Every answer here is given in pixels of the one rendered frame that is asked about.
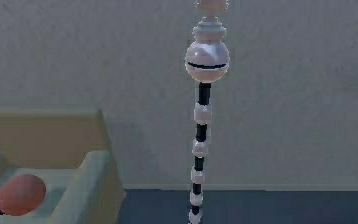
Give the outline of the white and black floor lamp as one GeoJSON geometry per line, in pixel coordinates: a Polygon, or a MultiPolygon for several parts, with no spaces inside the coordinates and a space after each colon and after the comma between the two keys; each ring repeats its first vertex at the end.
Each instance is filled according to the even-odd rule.
{"type": "Polygon", "coordinates": [[[195,7],[204,12],[201,21],[193,28],[194,42],[185,55],[187,73],[198,82],[198,99],[194,105],[196,135],[192,144],[194,166],[190,177],[188,224],[200,224],[203,204],[202,185],[205,182],[204,161],[209,152],[208,127],[212,119],[210,104],[211,84],[220,80],[229,68],[229,50],[223,43],[226,28],[218,20],[218,13],[228,8],[229,0],[196,0],[195,7]]]}

